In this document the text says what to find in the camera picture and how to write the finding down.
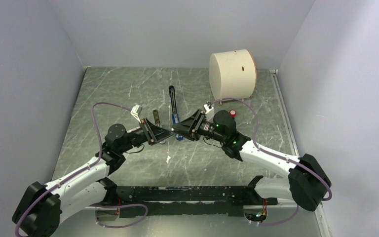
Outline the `beige white small stapler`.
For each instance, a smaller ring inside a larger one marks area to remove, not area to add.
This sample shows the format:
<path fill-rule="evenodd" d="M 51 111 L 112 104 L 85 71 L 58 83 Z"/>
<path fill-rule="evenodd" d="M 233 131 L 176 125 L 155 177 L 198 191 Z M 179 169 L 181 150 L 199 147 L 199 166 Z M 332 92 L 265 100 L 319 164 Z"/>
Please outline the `beige white small stapler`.
<path fill-rule="evenodd" d="M 155 125 L 158 126 L 158 127 L 162 127 L 161 121 L 160 121 L 159 111 L 158 111 L 157 108 L 154 108 L 152 110 L 152 115 L 153 115 L 153 118 L 154 118 Z M 160 132 L 159 138 L 163 138 L 163 140 L 161 140 L 159 143 L 160 144 L 165 144 L 166 140 L 164 139 L 164 131 L 162 130 L 162 131 L 159 131 L 159 132 Z"/>

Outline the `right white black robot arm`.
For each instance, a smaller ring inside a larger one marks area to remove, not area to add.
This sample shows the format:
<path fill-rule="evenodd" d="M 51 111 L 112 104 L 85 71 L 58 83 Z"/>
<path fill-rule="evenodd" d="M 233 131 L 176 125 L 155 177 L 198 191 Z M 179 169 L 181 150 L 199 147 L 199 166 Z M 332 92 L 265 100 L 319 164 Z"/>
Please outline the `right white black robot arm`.
<path fill-rule="evenodd" d="M 332 183 L 314 156 L 297 157 L 255 143 L 237 130 L 235 120 L 227 111 L 215 113 L 212 121 L 208 121 L 204 112 L 198 110 L 172 125 L 172 129 L 192 141 L 201 137 L 218 141 L 228 157 L 279 175 L 278 179 L 262 178 L 247 190 L 246 197 L 251 204 L 259 204 L 265 198 L 283 198 L 293 200 L 305 210 L 315 211 L 322 201 L 332 196 Z"/>

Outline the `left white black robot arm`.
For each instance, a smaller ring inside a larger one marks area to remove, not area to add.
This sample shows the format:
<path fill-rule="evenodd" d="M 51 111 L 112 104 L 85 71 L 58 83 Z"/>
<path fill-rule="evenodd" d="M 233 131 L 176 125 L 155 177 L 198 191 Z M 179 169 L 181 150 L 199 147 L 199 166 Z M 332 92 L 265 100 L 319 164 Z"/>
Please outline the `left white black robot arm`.
<path fill-rule="evenodd" d="M 108 178 L 125 162 L 124 153 L 145 143 L 155 145 L 173 132 L 143 119 L 139 127 L 127 131 L 117 123 L 109 127 L 98 153 L 67 175 L 41 184 L 34 182 L 24 192 L 13 216 L 15 234 L 49 237 L 66 219 L 82 209 L 116 201 L 116 184 Z"/>

